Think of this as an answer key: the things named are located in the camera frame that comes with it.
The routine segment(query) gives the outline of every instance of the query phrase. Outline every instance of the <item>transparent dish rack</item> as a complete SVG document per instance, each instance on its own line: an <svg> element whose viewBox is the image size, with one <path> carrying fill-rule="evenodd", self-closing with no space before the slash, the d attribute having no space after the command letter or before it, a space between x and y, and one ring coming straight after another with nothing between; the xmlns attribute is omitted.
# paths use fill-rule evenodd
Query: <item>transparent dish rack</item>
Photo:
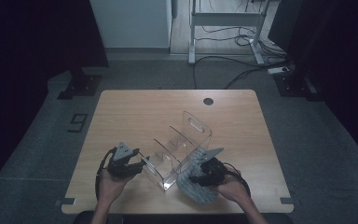
<svg viewBox="0 0 358 224"><path fill-rule="evenodd" d="M162 144L154 139L156 152L146 162L146 173L162 189L168 190L176 181L177 176L190 164L191 154L198 147L208 149L212 130L190 113L183 112L182 131L178 132L172 126L168 130L168 142Z"/></svg>

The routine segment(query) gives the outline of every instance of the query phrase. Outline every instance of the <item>white cabinet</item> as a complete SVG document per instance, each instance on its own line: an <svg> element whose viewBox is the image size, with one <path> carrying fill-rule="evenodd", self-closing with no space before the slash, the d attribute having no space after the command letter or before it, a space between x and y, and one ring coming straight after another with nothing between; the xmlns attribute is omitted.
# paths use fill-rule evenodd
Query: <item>white cabinet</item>
<svg viewBox="0 0 358 224"><path fill-rule="evenodd" d="M105 48L170 47L171 0L90 0Z"/></svg>

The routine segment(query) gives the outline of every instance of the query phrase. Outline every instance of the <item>wooden table surface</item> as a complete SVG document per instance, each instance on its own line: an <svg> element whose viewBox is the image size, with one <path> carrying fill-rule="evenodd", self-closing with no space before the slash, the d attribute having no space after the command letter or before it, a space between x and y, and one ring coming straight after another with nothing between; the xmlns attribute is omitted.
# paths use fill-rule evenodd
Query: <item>wooden table surface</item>
<svg viewBox="0 0 358 224"><path fill-rule="evenodd" d="M203 103L212 98L213 104ZM290 213L292 204L269 130L254 91L104 91L89 126L82 151L62 205L66 214L94 210L95 174L105 153L124 142L152 155L153 139L167 139L169 126L182 127L187 111L212 129L209 149L224 147L217 159L241 170L260 212ZM241 213L233 202L219 196L208 205L189 200L173 185L163 191L145 174L129 182L113 203L116 214L229 214Z"/></svg>

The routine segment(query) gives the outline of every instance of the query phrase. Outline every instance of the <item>hand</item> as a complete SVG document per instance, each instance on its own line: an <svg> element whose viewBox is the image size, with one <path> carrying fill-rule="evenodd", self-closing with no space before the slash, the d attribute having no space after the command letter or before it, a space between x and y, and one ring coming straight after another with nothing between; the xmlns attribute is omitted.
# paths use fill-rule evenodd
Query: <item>hand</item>
<svg viewBox="0 0 358 224"><path fill-rule="evenodd" d="M106 169L101 172L98 203L111 204L120 196L126 184L133 179L111 176Z"/></svg>
<svg viewBox="0 0 358 224"><path fill-rule="evenodd" d="M232 167L227 167L231 172L237 173ZM226 199L238 203L249 201L250 197L246 192L245 186L234 176L227 175L225 180L219 186L214 187Z"/></svg>

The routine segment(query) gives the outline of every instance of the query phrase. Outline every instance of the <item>black round hole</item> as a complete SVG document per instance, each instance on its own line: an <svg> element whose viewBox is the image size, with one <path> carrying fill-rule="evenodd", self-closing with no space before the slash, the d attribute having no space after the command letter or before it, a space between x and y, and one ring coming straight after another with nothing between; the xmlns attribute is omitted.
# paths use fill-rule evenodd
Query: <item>black round hole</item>
<svg viewBox="0 0 358 224"><path fill-rule="evenodd" d="M204 103L205 103L206 105L212 105L212 104L213 104L213 99L211 99L211 98L205 98L205 99L204 99Z"/></svg>

